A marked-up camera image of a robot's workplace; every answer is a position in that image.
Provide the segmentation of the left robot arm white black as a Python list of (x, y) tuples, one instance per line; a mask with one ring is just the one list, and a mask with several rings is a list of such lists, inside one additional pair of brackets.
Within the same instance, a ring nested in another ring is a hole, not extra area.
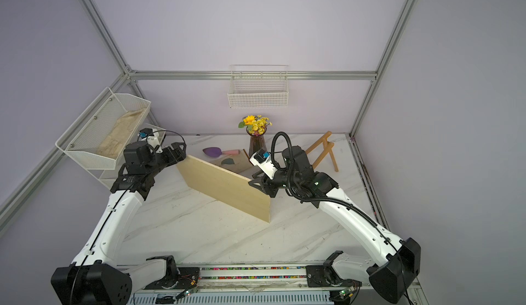
[(129, 269), (119, 269), (117, 258), (155, 177), (186, 158), (186, 142), (161, 147), (143, 139), (127, 145), (123, 156), (125, 162), (92, 235), (72, 263), (57, 268), (51, 277), (61, 304), (127, 304), (133, 293), (150, 284), (173, 287), (181, 278), (171, 255), (153, 256)]

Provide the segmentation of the light plywood board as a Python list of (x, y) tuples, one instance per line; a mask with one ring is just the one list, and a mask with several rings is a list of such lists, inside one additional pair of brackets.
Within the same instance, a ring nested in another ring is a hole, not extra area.
[(271, 199), (249, 185), (249, 179), (194, 156), (176, 167), (192, 189), (259, 220), (271, 221)]

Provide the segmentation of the wooden easel frame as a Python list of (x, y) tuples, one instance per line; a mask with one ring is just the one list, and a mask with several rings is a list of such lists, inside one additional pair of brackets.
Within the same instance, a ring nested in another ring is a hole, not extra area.
[(312, 151), (316, 150), (319, 146), (323, 148), (322, 152), (312, 163), (312, 168), (317, 168), (326, 156), (329, 156), (335, 172), (339, 172), (339, 167), (336, 162), (336, 157), (333, 152), (334, 142), (331, 142), (329, 138), (332, 136), (331, 131), (327, 131), (323, 136), (321, 136), (317, 141), (315, 141), (306, 151), (306, 154), (310, 154)]

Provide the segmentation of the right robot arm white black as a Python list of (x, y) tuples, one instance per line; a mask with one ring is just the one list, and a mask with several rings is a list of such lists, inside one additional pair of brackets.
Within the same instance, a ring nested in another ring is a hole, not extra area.
[(250, 161), (259, 168), (249, 185), (274, 198), (280, 189), (287, 195), (313, 205), (336, 220), (366, 250), (366, 257), (351, 256), (342, 250), (333, 252), (323, 265), (308, 265), (306, 273), (311, 287), (342, 287), (333, 295), (336, 304), (352, 304), (363, 284), (369, 284), (386, 302), (397, 304), (408, 298), (408, 288), (420, 272), (421, 247), (412, 238), (403, 240), (381, 226), (356, 205), (337, 181), (315, 171), (308, 154), (294, 146), (285, 132), (278, 132), (272, 142), (282, 137), (286, 148), (284, 164), (275, 159), (275, 146), (259, 149)]

